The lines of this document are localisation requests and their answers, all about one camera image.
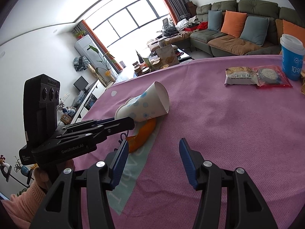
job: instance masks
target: monitor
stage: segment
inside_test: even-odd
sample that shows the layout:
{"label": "monitor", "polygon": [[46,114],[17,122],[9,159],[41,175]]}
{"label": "monitor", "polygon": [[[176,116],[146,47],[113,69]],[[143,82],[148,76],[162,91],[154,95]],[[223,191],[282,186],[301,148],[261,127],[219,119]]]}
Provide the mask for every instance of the monitor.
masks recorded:
{"label": "monitor", "polygon": [[88,85],[88,82],[81,76],[77,81],[74,83],[74,86],[79,90],[84,90],[86,92],[86,87]]}
{"label": "monitor", "polygon": [[163,27],[164,27],[164,31],[170,27],[170,25],[168,23],[168,18],[165,18],[163,20]]}

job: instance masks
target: pink sleeve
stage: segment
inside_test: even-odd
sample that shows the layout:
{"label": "pink sleeve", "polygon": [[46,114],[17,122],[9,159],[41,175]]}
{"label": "pink sleeve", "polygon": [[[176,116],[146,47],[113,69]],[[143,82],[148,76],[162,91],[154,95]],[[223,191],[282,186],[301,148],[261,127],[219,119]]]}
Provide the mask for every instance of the pink sleeve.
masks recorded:
{"label": "pink sleeve", "polygon": [[45,193],[34,181],[22,195],[11,195],[10,200],[2,201],[7,213],[20,229],[28,229]]}

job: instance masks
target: potted plant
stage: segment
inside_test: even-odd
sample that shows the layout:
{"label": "potted plant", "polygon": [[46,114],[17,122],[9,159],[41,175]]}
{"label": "potted plant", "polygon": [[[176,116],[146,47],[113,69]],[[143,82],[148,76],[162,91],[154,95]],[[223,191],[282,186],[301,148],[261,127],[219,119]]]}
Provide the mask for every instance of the potted plant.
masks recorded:
{"label": "potted plant", "polygon": [[76,33],[76,34],[74,35],[74,37],[75,37],[77,40],[80,40],[80,39],[84,36],[85,33],[86,33],[86,32],[85,32],[84,30],[82,30],[82,31]]}
{"label": "potted plant", "polygon": [[100,53],[99,50],[98,50],[97,48],[95,48],[94,46],[89,45],[89,48],[88,48],[87,50],[90,50],[90,49],[92,49],[93,51],[95,51],[95,52],[98,54],[98,56],[100,57],[101,60],[97,60],[97,62],[100,62],[100,63],[103,64],[103,66],[100,67],[100,68],[102,68],[102,69],[104,69],[104,70],[106,71],[106,72],[105,72],[105,75],[106,75],[107,77],[109,77],[109,79],[110,79],[111,81],[115,82],[116,80],[115,80],[115,78],[112,76],[112,74],[111,74],[111,72],[110,72],[111,66],[108,65],[107,60],[101,58],[101,56],[100,56],[100,54],[99,54],[99,53]]}

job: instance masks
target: blue gripper pad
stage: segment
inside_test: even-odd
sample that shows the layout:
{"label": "blue gripper pad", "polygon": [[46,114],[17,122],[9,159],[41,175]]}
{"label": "blue gripper pad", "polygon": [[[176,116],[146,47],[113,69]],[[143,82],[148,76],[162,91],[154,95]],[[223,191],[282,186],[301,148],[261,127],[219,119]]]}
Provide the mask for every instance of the blue gripper pad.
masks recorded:
{"label": "blue gripper pad", "polygon": [[118,150],[118,156],[114,157],[115,163],[112,168],[112,180],[110,186],[114,189],[120,182],[125,164],[129,153],[129,145],[127,141],[123,141],[124,145],[122,150]]}
{"label": "blue gripper pad", "polygon": [[191,149],[186,141],[186,139],[181,139],[179,142],[179,153],[180,157],[188,177],[189,183],[194,189],[198,187],[197,181],[197,169],[191,157]]}

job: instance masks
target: pink tablecloth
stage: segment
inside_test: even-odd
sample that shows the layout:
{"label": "pink tablecloth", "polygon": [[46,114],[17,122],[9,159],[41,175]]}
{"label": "pink tablecloth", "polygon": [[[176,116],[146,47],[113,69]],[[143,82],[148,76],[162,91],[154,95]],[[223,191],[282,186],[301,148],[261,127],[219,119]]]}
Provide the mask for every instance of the pink tablecloth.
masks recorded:
{"label": "pink tablecloth", "polygon": [[[301,84],[291,82],[292,89],[224,86],[228,67],[280,65],[281,59],[196,60],[114,85],[97,100],[85,119],[113,117],[121,104],[141,94],[153,81],[161,82],[170,97],[169,114],[131,197],[120,216],[112,211],[117,229],[192,228],[200,192],[188,184],[178,150],[182,137],[220,168],[244,167],[279,229],[288,228],[305,203],[305,95],[300,92]],[[117,140],[118,135],[113,135],[95,152],[75,159],[76,168],[85,169],[103,160],[118,146]],[[225,220],[223,212],[220,227]]]}

